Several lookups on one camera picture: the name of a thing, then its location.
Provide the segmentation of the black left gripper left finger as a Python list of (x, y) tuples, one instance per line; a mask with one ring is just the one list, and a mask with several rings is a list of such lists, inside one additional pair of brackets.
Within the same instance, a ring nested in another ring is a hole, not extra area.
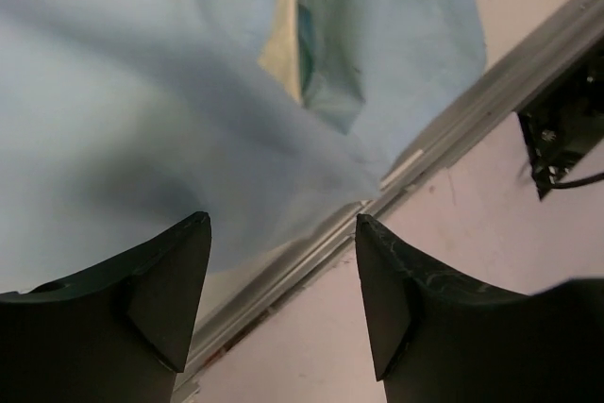
[(167, 402), (210, 258), (196, 212), (86, 270), (1, 296), (5, 402)]

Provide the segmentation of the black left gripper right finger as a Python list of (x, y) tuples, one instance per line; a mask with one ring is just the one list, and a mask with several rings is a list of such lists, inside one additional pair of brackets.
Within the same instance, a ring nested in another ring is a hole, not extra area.
[(599, 402), (603, 282), (533, 295), (470, 277), (370, 215), (355, 249), (376, 378), (390, 402)]

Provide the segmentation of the light blue pillowcase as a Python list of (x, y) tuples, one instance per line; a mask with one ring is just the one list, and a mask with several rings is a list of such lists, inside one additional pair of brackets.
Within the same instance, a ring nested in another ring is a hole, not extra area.
[(294, 0), (296, 101), (259, 65), (276, 0), (1, 0), (1, 288), (209, 213), (222, 271), (374, 198), (482, 74), (475, 0)]

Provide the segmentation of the cream quilted pillow yellow edge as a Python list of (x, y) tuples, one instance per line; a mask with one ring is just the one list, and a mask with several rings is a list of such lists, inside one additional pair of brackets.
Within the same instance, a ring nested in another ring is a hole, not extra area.
[(258, 64), (283, 86), (296, 104), (302, 105), (297, 0), (276, 0), (271, 33)]

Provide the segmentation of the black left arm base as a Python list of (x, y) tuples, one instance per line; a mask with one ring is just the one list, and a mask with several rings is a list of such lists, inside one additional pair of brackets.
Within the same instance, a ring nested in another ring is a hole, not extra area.
[(603, 141), (603, 52), (578, 60), (518, 113), (530, 176), (544, 198), (603, 180), (601, 171), (569, 179), (577, 164)]

